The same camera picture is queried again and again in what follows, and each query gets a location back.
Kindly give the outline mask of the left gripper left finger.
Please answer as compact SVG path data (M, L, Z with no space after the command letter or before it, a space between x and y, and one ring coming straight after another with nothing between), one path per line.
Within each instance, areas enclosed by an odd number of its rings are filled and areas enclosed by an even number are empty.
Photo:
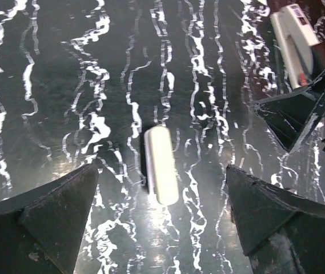
M95 164L0 202L0 273L73 273L98 184Z

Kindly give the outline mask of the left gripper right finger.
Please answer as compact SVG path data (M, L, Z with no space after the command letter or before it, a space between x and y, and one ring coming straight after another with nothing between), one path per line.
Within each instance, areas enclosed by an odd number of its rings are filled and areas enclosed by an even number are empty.
M253 273L325 273L325 205L233 165L226 168L226 183Z

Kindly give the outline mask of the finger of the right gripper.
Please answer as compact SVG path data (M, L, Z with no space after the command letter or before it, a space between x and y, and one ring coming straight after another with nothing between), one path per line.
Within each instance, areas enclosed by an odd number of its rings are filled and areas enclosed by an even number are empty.
M325 69L310 84L289 94L254 102L260 116L288 153L297 151L325 118Z

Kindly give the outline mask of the grey staple magazine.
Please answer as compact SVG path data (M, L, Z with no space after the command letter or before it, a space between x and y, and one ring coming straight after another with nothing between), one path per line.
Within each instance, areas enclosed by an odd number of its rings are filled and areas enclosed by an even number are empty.
M292 3L271 14L270 20L291 87L308 85L318 70L314 49L320 42L305 13Z

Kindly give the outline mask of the white stapler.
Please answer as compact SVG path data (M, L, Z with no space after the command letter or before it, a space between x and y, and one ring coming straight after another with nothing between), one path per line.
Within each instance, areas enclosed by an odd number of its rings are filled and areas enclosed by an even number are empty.
M145 132L144 139L149 191L159 204L170 206L179 200L170 131L154 126Z

